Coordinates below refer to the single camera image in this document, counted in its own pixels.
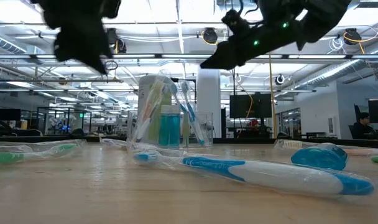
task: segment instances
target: toothbrush in plastic packaging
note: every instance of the toothbrush in plastic packaging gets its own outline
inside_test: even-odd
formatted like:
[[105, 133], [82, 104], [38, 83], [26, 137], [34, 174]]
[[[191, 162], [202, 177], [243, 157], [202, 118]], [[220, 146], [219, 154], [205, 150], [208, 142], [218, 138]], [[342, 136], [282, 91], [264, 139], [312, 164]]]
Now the toothbrush in plastic packaging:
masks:
[[210, 159], [202, 156], [169, 157], [158, 151], [134, 154], [134, 160], [145, 166], [169, 169], [202, 170], [231, 180], [289, 192], [318, 195], [370, 195], [373, 184], [365, 177], [345, 172], [313, 169], [263, 161]]

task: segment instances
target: desk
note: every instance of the desk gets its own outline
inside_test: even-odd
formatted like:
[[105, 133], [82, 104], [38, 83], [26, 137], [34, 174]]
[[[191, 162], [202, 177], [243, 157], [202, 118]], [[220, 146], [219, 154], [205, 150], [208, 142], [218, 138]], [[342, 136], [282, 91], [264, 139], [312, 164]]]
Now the desk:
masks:
[[[194, 152], [289, 161], [271, 145], [215, 145]], [[365, 157], [351, 157], [348, 169], [378, 176], [378, 164]], [[282, 194], [138, 167], [119, 149], [89, 143], [71, 158], [1, 166], [4, 223], [378, 223], [378, 193], [363, 200]]]

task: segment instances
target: blue and white toothbrush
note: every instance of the blue and white toothbrush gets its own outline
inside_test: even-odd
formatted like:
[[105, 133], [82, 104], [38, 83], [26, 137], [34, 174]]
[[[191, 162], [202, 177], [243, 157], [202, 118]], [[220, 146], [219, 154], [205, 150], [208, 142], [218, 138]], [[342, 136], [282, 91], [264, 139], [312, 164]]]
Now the blue and white toothbrush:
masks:
[[374, 186], [366, 178], [344, 173], [262, 161], [209, 159], [203, 156], [169, 157], [156, 150], [134, 154], [142, 165], [189, 167], [248, 184], [290, 192], [330, 195], [370, 195]]
[[189, 100], [188, 100], [188, 92], [189, 92], [188, 83], [182, 82], [181, 89], [182, 89], [183, 95], [185, 97], [185, 102], [186, 102], [187, 107], [188, 107], [189, 121], [192, 124], [192, 128], [195, 130], [195, 135], [198, 138], [199, 144], [201, 146], [203, 146], [205, 144], [205, 139], [203, 137], [203, 133], [201, 132], [200, 123], [199, 123], [199, 121], [196, 117], [196, 114], [195, 114], [195, 112], [194, 112], [193, 108], [191, 107]]

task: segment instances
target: toothbrush handle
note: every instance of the toothbrush handle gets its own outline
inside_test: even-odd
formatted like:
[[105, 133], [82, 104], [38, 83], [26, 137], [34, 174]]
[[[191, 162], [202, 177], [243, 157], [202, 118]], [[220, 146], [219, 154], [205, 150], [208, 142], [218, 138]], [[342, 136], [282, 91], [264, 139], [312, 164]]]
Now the toothbrush handle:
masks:
[[313, 194], [369, 195], [373, 185], [339, 173], [262, 161], [225, 161], [186, 157], [186, 166], [263, 187]]

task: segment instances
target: white column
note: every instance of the white column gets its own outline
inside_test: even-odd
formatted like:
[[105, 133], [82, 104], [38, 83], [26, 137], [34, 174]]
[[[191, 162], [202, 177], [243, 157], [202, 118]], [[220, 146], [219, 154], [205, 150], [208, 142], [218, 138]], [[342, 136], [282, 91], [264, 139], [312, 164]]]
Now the white column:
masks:
[[214, 138], [221, 137], [221, 78], [217, 69], [201, 69], [197, 74], [197, 111], [213, 114]]

